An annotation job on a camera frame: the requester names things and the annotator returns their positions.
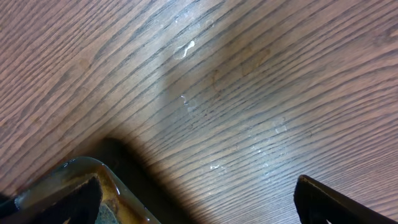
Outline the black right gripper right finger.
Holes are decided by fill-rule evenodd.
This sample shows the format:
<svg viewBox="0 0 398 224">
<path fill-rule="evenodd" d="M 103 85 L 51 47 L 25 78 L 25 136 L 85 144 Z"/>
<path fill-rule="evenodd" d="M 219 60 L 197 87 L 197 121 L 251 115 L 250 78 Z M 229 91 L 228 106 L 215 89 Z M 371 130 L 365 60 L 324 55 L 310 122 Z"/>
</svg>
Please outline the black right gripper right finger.
<svg viewBox="0 0 398 224">
<path fill-rule="evenodd" d="M 397 224 L 307 175 L 297 179 L 294 204 L 302 224 Z"/>
</svg>

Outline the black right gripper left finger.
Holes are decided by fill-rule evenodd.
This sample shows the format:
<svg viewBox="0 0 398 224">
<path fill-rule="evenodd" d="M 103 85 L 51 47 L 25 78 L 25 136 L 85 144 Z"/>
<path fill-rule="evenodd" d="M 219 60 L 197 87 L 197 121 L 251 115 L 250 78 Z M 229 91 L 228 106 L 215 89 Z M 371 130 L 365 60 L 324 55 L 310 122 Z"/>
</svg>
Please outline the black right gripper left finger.
<svg viewBox="0 0 398 224">
<path fill-rule="evenodd" d="M 94 224 L 102 199 L 102 189 L 93 177 L 71 194 L 34 218 L 39 224 Z"/>
</svg>

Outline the green yellow sponge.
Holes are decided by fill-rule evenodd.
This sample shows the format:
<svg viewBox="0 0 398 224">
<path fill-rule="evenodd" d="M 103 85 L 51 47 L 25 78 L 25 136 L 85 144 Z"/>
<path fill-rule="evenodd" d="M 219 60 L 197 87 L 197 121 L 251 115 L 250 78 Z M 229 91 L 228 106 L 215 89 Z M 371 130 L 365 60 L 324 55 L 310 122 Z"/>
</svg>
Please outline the green yellow sponge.
<svg viewBox="0 0 398 224">
<path fill-rule="evenodd" d="M 107 203 L 101 203 L 95 224 L 119 224 L 119 220 L 113 206 Z"/>
</svg>

